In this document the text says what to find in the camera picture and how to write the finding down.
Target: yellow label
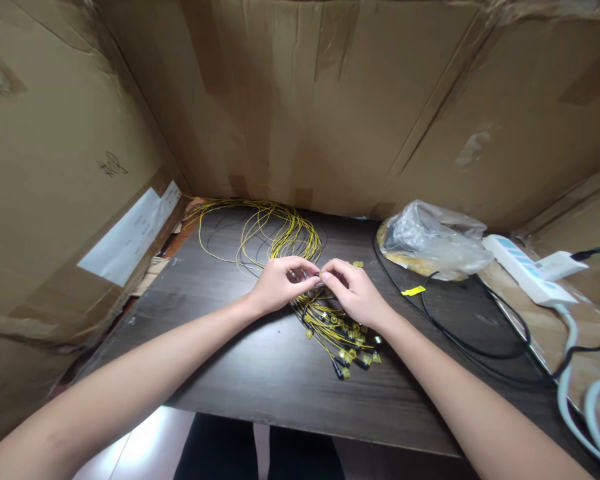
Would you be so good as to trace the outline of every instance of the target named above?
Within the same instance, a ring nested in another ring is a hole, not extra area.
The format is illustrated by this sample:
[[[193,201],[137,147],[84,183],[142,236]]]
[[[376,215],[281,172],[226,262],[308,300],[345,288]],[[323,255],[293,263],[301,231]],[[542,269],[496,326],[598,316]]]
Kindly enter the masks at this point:
[[[416,287],[411,290],[404,290],[404,292],[401,292],[401,293],[406,297],[412,297],[414,295],[417,295],[420,292],[424,292],[425,290],[426,290],[426,288],[424,288],[422,285],[420,285],[419,287]]]

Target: plastic bag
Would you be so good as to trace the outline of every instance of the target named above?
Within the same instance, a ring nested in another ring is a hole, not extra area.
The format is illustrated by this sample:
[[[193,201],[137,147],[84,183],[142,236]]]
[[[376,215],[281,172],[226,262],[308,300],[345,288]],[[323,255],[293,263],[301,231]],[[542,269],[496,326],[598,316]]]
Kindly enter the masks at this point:
[[[462,213],[415,200],[380,225],[377,240],[382,254],[404,268],[462,280],[493,260],[481,243],[486,228]]]

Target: white floor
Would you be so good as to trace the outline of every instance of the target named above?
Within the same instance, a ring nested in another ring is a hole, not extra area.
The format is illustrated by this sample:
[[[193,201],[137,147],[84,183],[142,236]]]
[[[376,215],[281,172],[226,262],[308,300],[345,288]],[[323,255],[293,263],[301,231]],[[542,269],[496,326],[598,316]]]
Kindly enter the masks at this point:
[[[160,407],[132,432],[102,450],[74,480],[171,479],[193,422],[194,413]],[[254,425],[258,470],[266,480],[269,470],[269,427]]]

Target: dark wooden table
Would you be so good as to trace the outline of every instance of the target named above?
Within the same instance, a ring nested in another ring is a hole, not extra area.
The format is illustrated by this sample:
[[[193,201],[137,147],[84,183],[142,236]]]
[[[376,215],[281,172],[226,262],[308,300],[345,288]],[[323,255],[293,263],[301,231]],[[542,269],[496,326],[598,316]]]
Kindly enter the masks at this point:
[[[247,209],[224,209],[208,215],[201,231],[207,249],[234,259],[251,214]],[[555,389],[520,388],[490,376],[452,347],[398,294],[373,251],[371,240],[378,222],[312,212],[303,215],[326,242],[319,266],[334,257],[363,261],[366,272],[396,311],[600,476],[600,468],[560,419]],[[260,244],[261,240],[254,240],[247,250],[255,255]],[[258,255],[264,260],[266,248]],[[422,284],[420,275],[386,264],[404,289]],[[248,292],[255,282],[254,276],[241,273],[236,265],[206,254],[198,235],[192,235],[92,357],[81,377],[161,333],[222,307]],[[430,282],[427,304],[443,324],[482,349],[510,350],[520,342],[493,300],[473,280]],[[366,372],[352,365],[351,378],[339,381],[324,350],[304,333],[289,307],[263,318],[195,372],[167,404],[256,423],[462,455],[425,392],[390,348],[382,352],[382,364],[372,364]],[[517,377],[540,376],[530,357],[493,365]]]

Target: white cable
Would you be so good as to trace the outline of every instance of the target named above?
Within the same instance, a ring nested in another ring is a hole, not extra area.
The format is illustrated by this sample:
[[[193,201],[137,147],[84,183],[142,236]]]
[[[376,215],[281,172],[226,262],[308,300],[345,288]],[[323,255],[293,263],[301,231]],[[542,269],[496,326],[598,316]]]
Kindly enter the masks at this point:
[[[567,343],[565,345],[565,352],[567,352],[572,346],[575,345],[575,342],[578,338],[578,327],[575,323],[575,320],[569,313],[569,310],[567,310],[564,305],[556,305],[555,309],[560,315],[562,315],[562,318],[564,318],[569,330],[569,336],[567,337]],[[600,380],[595,382],[589,388],[585,396],[585,421],[591,437],[596,444],[594,445],[582,434],[582,432],[580,432],[580,429],[576,426],[571,418],[567,398],[569,394],[570,379],[571,365],[567,366],[558,380],[558,409],[560,410],[560,415],[562,415],[562,419],[565,421],[572,434],[574,434],[574,436],[580,441],[580,443],[582,443],[582,445],[584,445],[587,450],[589,450],[594,456],[596,456],[596,458],[598,458],[598,460],[600,460],[600,428],[595,416],[595,404],[598,400],[598,396],[600,395]]]

